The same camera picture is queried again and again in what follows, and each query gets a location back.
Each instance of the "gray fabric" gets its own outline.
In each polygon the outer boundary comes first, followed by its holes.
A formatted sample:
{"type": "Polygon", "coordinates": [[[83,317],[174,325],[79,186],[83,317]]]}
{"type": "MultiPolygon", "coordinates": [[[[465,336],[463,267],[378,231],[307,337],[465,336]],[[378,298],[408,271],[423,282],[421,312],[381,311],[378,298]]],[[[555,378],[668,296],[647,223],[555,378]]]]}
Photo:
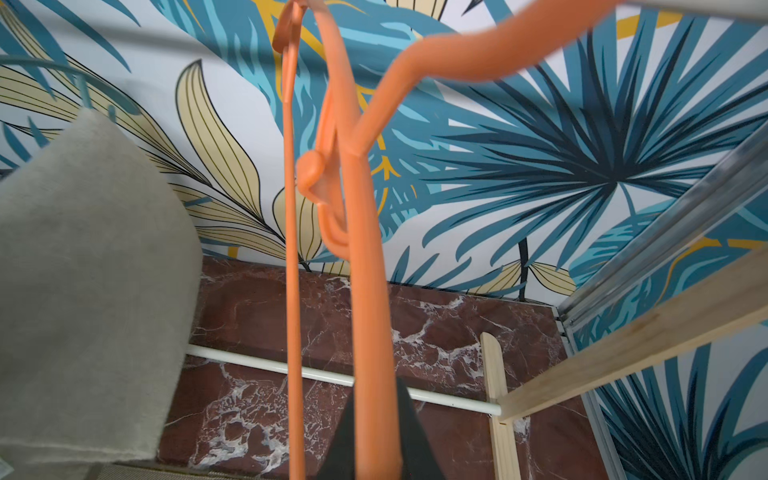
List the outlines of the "gray fabric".
{"type": "Polygon", "coordinates": [[[184,206],[96,111],[0,181],[4,480],[154,457],[201,262],[184,206]]]}

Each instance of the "wooden plank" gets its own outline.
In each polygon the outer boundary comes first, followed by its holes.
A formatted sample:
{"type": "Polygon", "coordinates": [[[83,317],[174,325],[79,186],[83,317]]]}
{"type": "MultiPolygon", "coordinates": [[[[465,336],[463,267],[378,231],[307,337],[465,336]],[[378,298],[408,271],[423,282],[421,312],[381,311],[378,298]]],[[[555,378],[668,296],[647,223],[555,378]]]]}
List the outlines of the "wooden plank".
{"type": "Polygon", "coordinates": [[[508,393],[499,399],[499,420],[528,416],[766,318],[763,247],[508,393]]]}
{"type": "MultiPolygon", "coordinates": [[[[507,377],[504,373],[502,347],[490,333],[480,335],[483,374],[485,376],[485,394],[489,402],[507,394],[507,377]]],[[[493,447],[493,466],[496,480],[520,480],[518,448],[515,444],[515,431],[512,423],[508,425],[498,421],[498,417],[488,418],[491,425],[491,445],[493,447]]]]}

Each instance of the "white metal rod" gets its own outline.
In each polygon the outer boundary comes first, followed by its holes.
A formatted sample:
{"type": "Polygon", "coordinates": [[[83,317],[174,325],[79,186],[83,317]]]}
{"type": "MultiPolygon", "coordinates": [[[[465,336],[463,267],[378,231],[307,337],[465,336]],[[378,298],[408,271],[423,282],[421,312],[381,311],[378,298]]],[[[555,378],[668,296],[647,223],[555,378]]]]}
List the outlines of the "white metal rod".
{"type": "MultiPolygon", "coordinates": [[[[187,345],[187,355],[199,356],[204,359],[217,362],[234,363],[235,365],[249,366],[254,369],[268,370],[270,372],[288,373],[288,365],[274,360],[260,359],[255,356],[242,355],[240,353],[225,352],[211,349],[206,346],[187,345]]],[[[301,376],[305,379],[319,380],[320,382],[335,383],[337,385],[352,386],[355,377],[341,373],[326,372],[325,370],[302,367],[301,376]]],[[[427,392],[425,390],[408,388],[411,399],[420,402],[436,403],[453,407],[455,409],[470,410],[472,412],[487,413],[488,415],[501,415],[502,408],[496,403],[480,402],[479,400],[463,399],[443,393],[427,392]]]]}

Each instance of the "tropical leaf wallpaper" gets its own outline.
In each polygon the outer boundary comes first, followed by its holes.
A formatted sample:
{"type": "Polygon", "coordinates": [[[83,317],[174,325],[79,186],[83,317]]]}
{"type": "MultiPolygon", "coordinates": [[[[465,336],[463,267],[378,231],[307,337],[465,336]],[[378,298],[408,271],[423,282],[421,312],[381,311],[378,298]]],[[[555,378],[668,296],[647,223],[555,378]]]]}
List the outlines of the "tropical leaf wallpaper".
{"type": "MultiPolygon", "coordinates": [[[[487,28],[527,1],[327,4],[365,110],[408,45],[487,28]]],[[[284,264],[281,59],[270,46],[282,7],[2,0],[0,181],[95,108],[167,178],[206,254],[284,264]]],[[[311,13],[301,38],[298,154],[313,146],[328,82],[311,13]]],[[[634,6],[510,78],[426,79],[369,154],[389,279],[557,305],[766,119],[768,27],[634,6]]],[[[297,200],[303,268],[349,275],[323,246],[314,205],[297,200]]],[[[764,241],[761,197],[581,328],[577,347],[764,241]]],[[[758,326],[601,389],[627,475],[764,472],[767,346],[758,326]]]]}
{"type": "MultiPolygon", "coordinates": [[[[638,213],[648,222],[664,205],[638,213]]],[[[629,221],[595,241],[578,283],[605,250],[631,236],[629,221]]],[[[768,192],[686,250],[574,333],[583,349],[768,242],[768,192]]],[[[768,320],[695,352],[598,389],[628,478],[763,478],[768,465],[768,320]]]]}

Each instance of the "orange plastic hanger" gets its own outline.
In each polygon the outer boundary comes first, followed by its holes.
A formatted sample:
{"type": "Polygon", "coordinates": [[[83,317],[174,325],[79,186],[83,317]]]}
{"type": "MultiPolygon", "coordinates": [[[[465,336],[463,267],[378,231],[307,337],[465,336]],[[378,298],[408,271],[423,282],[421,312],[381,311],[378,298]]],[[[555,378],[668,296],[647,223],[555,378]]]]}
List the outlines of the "orange plastic hanger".
{"type": "Polygon", "coordinates": [[[289,0],[272,46],[283,54],[286,185],[286,296],[290,477],[304,465],[299,264],[293,155],[293,84],[301,23],[311,8],[328,63],[329,85],[315,150],[298,161],[296,185],[317,205],[323,242],[348,260],[352,280],[355,368],[355,468],[360,480],[396,480],[402,471],[395,362],[379,218],[368,151],[406,95],[425,77],[491,81],[538,63],[597,24],[618,0],[537,0],[496,28],[473,35],[434,35],[410,45],[392,63],[365,114],[344,42],[322,0],[289,0]]]}

